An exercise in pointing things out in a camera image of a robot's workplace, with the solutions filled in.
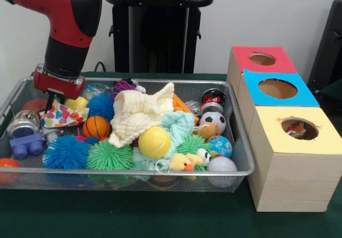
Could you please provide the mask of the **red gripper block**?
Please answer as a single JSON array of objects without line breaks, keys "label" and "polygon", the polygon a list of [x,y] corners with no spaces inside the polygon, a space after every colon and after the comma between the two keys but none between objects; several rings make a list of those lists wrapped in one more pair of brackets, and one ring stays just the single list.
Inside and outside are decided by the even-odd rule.
[{"label": "red gripper block", "polygon": [[48,112],[53,105],[55,94],[59,94],[59,103],[64,104],[65,98],[77,99],[85,85],[85,77],[79,76],[76,79],[65,79],[48,73],[42,64],[38,64],[34,72],[34,87],[48,93],[45,112]]}]

